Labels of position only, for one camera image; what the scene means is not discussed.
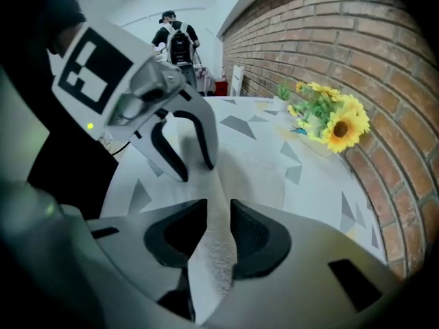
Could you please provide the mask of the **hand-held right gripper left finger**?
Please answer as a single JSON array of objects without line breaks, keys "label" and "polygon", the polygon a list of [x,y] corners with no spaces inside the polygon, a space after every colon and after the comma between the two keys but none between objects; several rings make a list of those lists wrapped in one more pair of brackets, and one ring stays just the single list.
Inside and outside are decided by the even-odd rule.
[{"label": "hand-held right gripper left finger", "polygon": [[155,304],[190,322],[188,263],[206,231],[207,200],[88,220],[109,261]]}]

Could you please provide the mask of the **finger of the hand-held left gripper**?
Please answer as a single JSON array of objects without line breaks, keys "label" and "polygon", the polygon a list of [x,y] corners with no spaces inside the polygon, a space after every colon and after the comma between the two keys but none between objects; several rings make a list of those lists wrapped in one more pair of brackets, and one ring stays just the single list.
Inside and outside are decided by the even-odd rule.
[{"label": "finger of the hand-held left gripper", "polygon": [[210,104],[192,86],[185,87],[167,103],[167,111],[177,118],[193,122],[202,157],[213,170],[218,157],[218,135],[215,113]]}]

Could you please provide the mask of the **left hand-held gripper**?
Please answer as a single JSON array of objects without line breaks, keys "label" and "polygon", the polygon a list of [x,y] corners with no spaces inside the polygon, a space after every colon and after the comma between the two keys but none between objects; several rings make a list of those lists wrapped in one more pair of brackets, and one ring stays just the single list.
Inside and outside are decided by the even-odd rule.
[{"label": "left hand-held gripper", "polygon": [[[52,84],[57,100],[92,139],[105,131],[125,138],[186,86],[177,67],[156,59],[151,44],[105,20],[85,22]],[[167,120],[154,114],[130,142],[171,178],[188,181],[180,156],[163,135]]]}]

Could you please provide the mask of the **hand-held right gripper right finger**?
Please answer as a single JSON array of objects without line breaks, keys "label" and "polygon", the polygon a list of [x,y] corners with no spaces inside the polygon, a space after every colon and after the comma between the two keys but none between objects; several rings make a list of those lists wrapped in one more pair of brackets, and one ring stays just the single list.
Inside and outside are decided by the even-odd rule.
[{"label": "hand-held right gripper right finger", "polygon": [[237,263],[207,328],[365,328],[399,287],[323,222],[238,199],[230,212]]}]

